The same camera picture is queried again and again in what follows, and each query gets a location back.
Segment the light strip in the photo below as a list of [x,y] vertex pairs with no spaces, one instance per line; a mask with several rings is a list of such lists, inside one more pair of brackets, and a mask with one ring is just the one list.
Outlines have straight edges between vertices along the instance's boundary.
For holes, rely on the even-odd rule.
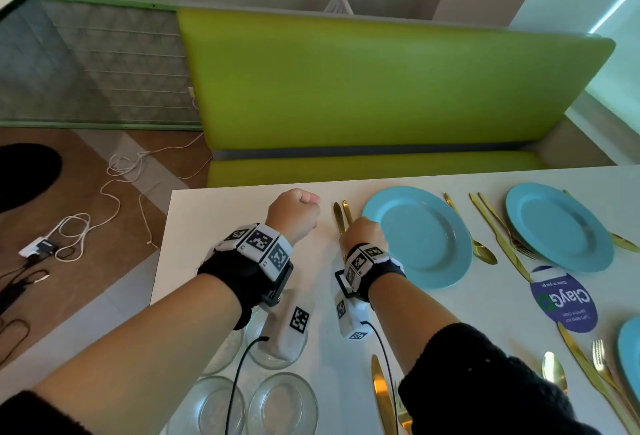
[[589,33],[595,33],[605,23],[605,21],[609,19],[613,15],[613,13],[620,8],[622,4],[625,3],[625,1],[626,0],[617,0],[616,3],[613,4],[611,9],[609,9],[607,13],[604,14],[604,16],[602,16],[602,18],[596,23],[596,25],[591,28]]

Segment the black round object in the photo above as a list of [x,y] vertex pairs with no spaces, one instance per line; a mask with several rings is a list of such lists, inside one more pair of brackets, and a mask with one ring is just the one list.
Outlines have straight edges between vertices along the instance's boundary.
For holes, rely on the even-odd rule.
[[3,185],[0,186],[0,213],[44,193],[60,176],[60,154],[42,144],[9,144],[0,147]]

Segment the blue plate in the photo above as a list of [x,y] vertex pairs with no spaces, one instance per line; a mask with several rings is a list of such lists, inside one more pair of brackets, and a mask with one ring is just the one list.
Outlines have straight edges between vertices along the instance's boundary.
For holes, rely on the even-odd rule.
[[640,401],[640,317],[629,319],[620,329],[618,358],[629,386]]
[[407,186],[383,189],[362,215],[380,223],[389,253],[402,261],[414,285],[444,288],[467,273],[473,254],[469,232],[439,197]]
[[544,184],[518,184],[507,214],[522,239],[548,260],[574,272],[600,272],[613,261],[611,235],[578,201]]

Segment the fuzzy black sleeve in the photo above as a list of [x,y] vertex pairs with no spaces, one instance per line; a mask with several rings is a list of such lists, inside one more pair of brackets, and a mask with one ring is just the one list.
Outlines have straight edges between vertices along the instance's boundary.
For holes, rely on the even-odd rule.
[[598,435],[554,384],[467,324],[438,332],[398,389],[413,433]]
[[0,405],[0,427],[7,435],[91,435],[31,391],[21,391]]

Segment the cutlery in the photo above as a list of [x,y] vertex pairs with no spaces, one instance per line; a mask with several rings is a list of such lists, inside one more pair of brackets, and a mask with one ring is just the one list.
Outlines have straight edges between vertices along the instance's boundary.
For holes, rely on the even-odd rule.
[[344,215],[347,217],[347,224],[351,226],[351,223],[353,223],[353,216],[351,216],[351,209],[349,208],[349,203],[346,200],[342,202],[342,208],[344,209]]
[[385,435],[394,435],[397,433],[396,415],[394,414],[394,407],[391,403],[391,396],[387,382],[385,381],[385,376],[382,374],[380,361],[378,361],[378,357],[375,354],[371,357],[371,376],[373,378],[373,390],[376,393],[376,403],[378,403],[378,413],[380,414],[383,431]]
[[342,217],[342,210],[340,209],[340,205],[338,203],[333,203],[333,215],[335,216],[335,221],[338,223],[340,235],[344,235],[344,232],[346,231],[344,229],[344,218]]
[[604,381],[609,383],[609,385],[618,392],[622,401],[624,401],[625,405],[629,412],[634,415],[636,419],[636,423],[640,423],[640,417],[636,413],[635,408],[629,401],[629,398],[625,394],[625,392],[620,389],[618,384],[614,381],[613,376],[611,374],[611,369],[609,369],[609,365],[607,364],[606,352],[604,349],[604,341],[602,339],[598,339],[591,343],[591,357],[593,358],[593,365],[596,367],[596,371],[603,378]]
[[560,361],[558,361],[558,358],[556,358],[556,355],[551,351],[547,351],[544,356],[542,356],[542,377],[563,390],[565,395],[569,394],[564,368],[562,364],[560,364]]
[[560,335],[564,339],[565,344],[571,351],[575,360],[578,361],[578,364],[582,368],[582,371],[584,371],[584,373],[587,375],[587,378],[591,382],[593,387],[598,390],[600,394],[604,396],[604,398],[607,399],[607,401],[613,408],[613,411],[616,412],[616,415],[618,415],[618,418],[625,426],[627,431],[632,435],[640,435],[640,429],[636,426],[635,423],[631,421],[631,419],[629,419],[627,412],[624,408],[622,408],[620,402],[615,397],[613,397],[610,392],[607,391],[607,388],[602,382],[602,378],[598,375],[596,368],[594,368],[589,362],[587,356],[585,356],[580,349],[580,346],[578,346],[578,344],[571,337],[571,334],[569,334],[569,331],[567,331],[560,322],[556,322],[556,324],[558,326],[558,330],[560,331]]
[[400,398],[400,394],[398,393],[398,383],[394,384],[394,392],[396,394],[396,412],[398,414],[398,422],[402,425],[402,428],[409,434],[413,435],[412,424],[413,419],[411,415],[409,415],[409,411],[407,410],[404,403],[402,403],[402,399]]
[[[458,213],[456,206],[453,204],[453,201],[451,201],[451,197],[447,193],[444,193],[444,200],[449,206],[451,206],[453,211],[455,211],[456,214],[460,216],[460,213]],[[489,263],[489,265],[495,265],[496,263],[498,263],[498,259],[495,258],[495,255],[490,249],[488,249],[479,241],[474,240],[474,237],[471,236],[471,231],[469,231],[469,236],[471,237],[471,244],[473,245],[474,255],[476,255],[476,258],[484,261],[484,263]]]
[[516,267],[516,270],[520,272],[520,274],[525,278],[525,280],[527,280],[529,283],[532,283],[533,280],[531,279],[531,275],[529,275],[529,272],[527,272],[527,269],[524,268],[524,265],[522,264],[520,259],[516,256],[516,253],[513,251],[513,249],[507,242],[507,240],[505,240],[504,237],[500,234],[498,227],[491,220],[489,213],[487,213],[484,210],[482,203],[478,200],[476,195],[473,193],[470,193],[469,197],[471,198],[471,202],[474,205],[476,205],[477,210],[483,216],[484,221],[489,223],[489,226],[491,226],[493,233],[495,233],[495,239],[498,240],[498,245],[500,245],[500,248],[502,248],[502,251],[504,252],[504,254],[507,255],[507,258],[511,261],[511,263],[513,263],[513,266]]
[[516,249],[516,251],[519,251],[520,253],[522,253],[525,256],[528,256],[529,258],[532,258],[533,260],[539,260],[540,257],[538,256],[537,253],[535,253],[534,251],[532,251],[532,249],[528,248],[527,246],[524,245],[524,243],[522,243],[520,240],[518,240],[515,236],[513,236],[513,233],[511,233],[511,230],[509,229],[509,227],[507,226],[507,224],[504,222],[504,220],[498,215],[498,213],[495,212],[495,209],[493,209],[492,205],[489,204],[489,201],[486,200],[486,198],[484,197],[483,193],[478,193],[478,196],[480,197],[480,200],[484,203],[484,205],[486,206],[486,208],[491,212],[491,214],[493,214],[493,216],[495,217],[495,219],[498,220],[498,222],[500,223],[500,225],[502,226],[502,228],[504,228],[504,231],[507,232],[507,234],[509,235],[509,242],[511,243],[511,246],[513,248]]
[[[569,191],[567,191],[566,189],[563,189],[562,192],[569,196],[569,197],[573,197]],[[620,248],[624,248],[624,249],[628,249],[629,251],[633,251],[635,253],[640,253],[640,247],[638,245],[636,245],[633,242],[630,242],[629,240],[627,240],[626,238],[621,237],[620,235],[616,235],[615,233],[611,233],[611,231],[609,232],[609,235],[611,235],[611,239],[613,240],[613,243],[615,243],[616,245],[620,246]]]

